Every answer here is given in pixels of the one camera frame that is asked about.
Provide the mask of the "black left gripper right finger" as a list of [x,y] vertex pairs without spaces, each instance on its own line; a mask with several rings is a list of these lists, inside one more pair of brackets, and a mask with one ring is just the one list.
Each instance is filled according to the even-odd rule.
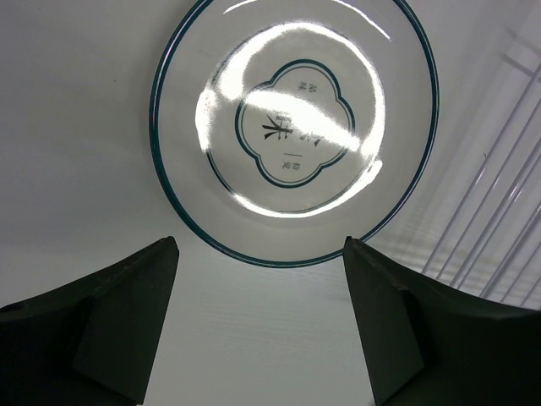
[[463,293],[359,239],[342,257],[376,404],[539,404],[537,310]]

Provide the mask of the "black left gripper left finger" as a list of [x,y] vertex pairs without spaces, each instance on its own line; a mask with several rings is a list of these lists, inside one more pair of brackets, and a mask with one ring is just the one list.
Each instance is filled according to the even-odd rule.
[[178,269],[174,237],[1,309],[3,405],[141,405]]

